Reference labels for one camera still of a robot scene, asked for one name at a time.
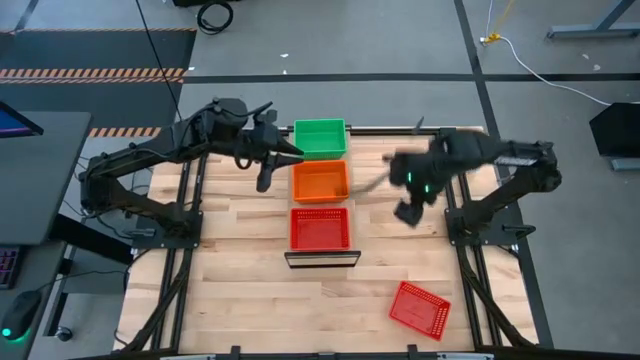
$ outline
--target red basket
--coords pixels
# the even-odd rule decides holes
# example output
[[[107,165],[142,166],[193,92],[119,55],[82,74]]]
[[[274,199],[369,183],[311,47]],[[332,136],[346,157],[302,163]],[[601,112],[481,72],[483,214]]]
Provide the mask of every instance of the red basket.
[[[400,283],[389,316],[402,324],[442,339],[451,303],[406,281]]]
[[[291,209],[291,250],[343,251],[349,245],[347,209]]]

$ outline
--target orange striped tape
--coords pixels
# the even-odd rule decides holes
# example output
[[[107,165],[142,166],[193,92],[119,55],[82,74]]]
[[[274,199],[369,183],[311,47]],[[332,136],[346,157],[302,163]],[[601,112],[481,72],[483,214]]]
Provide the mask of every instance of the orange striped tape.
[[[165,68],[167,78],[181,77],[182,68]],[[0,69],[0,79],[55,79],[55,78],[162,78],[160,68],[121,69]]]
[[[183,84],[182,78],[167,78],[168,82]],[[112,78],[112,79],[2,79],[0,84],[123,84],[164,82],[163,78]]]
[[[162,130],[161,127],[93,128],[89,132],[89,137],[156,137],[160,133],[160,130]]]
[[[149,28],[149,31],[197,31],[195,28]],[[118,31],[146,31],[145,28],[122,28],[122,29],[90,29],[90,28],[80,28],[80,29],[22,29],[19,32],[72,32],[72,31],[82,31],[82,32],[118,32]]]

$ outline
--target computer monitor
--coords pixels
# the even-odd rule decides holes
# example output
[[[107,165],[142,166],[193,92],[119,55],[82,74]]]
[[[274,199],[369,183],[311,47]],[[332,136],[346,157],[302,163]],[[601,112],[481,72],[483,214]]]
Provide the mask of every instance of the computer monitor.
[[[0,138],[42,135],[42,128],[0,101]]]

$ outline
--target wooden table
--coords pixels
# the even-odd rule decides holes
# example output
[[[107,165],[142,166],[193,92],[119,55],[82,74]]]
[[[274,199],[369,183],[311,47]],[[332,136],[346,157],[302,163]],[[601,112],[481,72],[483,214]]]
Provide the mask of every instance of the wooden table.
[[[397,147],[426,148],[428,140],[350,137],[346,159],[352,186],[384,171],[383,153]],[[175,200],[180,171],[180,165],[157,166],[149,196]],[[289,243],[289,209],[299,207],[291,200],[291,171],[276,171],[263,194],[255,191],[257,172],[258,166],[243,171],[232,158],[209,157],[202,242],[191,267],[181,354],[228,353],[232,345],[240,345],[243,353],[404,352],[407,344],[417,344],[420,351],[473,349],[458,261],[443,216],[444,195],[434,207],[425,208],[416,229],[394,217],[393,209],[405,193],[388,182],[351,198],[339,205],[349,209],[353,247],[362,251],[357,266],[291,270],[283,256]],[[468,180],[474,198],[497,186],[491,166],[469,173]],[[454,188],[459,196],[457,183]],[[496,302],[526,338],[536,341],[517,260],[495,247],[485,247],[484,254]],[[165,255],[166,250],[153,250],[131,271],[118,330],[124,340],[135,335],[157,304]],[[389,319],[401,280],[451,302],[441,342]],[[169,325],[172,312],[169,309],[166,317]],[[481,305],[478,313],[489,343]],[[170,336],[169,326],[165,328],[163,346]]]

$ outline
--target concrete floor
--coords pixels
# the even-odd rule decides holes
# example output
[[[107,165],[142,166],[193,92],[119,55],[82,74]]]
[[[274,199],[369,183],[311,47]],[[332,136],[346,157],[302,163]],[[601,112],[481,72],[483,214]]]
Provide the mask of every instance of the concrete floor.
[[[195,26],[196,9],[175,9],[161,0],[141,3],[150,27]],[[500,32],[514,42],[522,60],[541,73],[640,72],[638,39],[545,39],[549,26],[589,23],[606,3],[518,1]],[[15,26],[26,4],[0,3],[0,28]],[[506,4],[495,1],[493,19]],[[489,0],[464,0],[464,5],[478,38],[484,33]],[[245,0],[233,7],[236,17],[228,31],[213,37],[198,33],[189,75],[471,74],[452,1]],[[40,0],[26,26],[142,27],[137,16],[133,0]],[[640,4],[624,19],[640,21]],[[484,73],[524,73],[505,44],[477,47]],[[639,82],[565,85],[608,102],[640,100]],[[598,156],[588,122],[603,107],[539,82],[492,82],[487,87],[504,138],[556,144],[562,186],[520,201],[525,223],[538,228],[530,244],[555,346],[640,353],[640,285],[635,276],[640,249],[634,223],[640,174],[613,173]],[[486,126],[473,82],[192,84],[183,86],[180,109],[189,113],[213,96],[238,96],[249,106],[273,100],[280,125],[314,117],[343,117],[354,125],[411,125],[425,116],[425,125]],[[85,154],[122,145],[120,140],[90,140]],[[70,189],[68,199],[78,206],[75,194]],[[106,353],[121,299],[122,294],[78,298],[67,308],[63,323],[82,335],[68,343],[39,340],[32,358]],[[79,314],[84,320],[74,322]]]

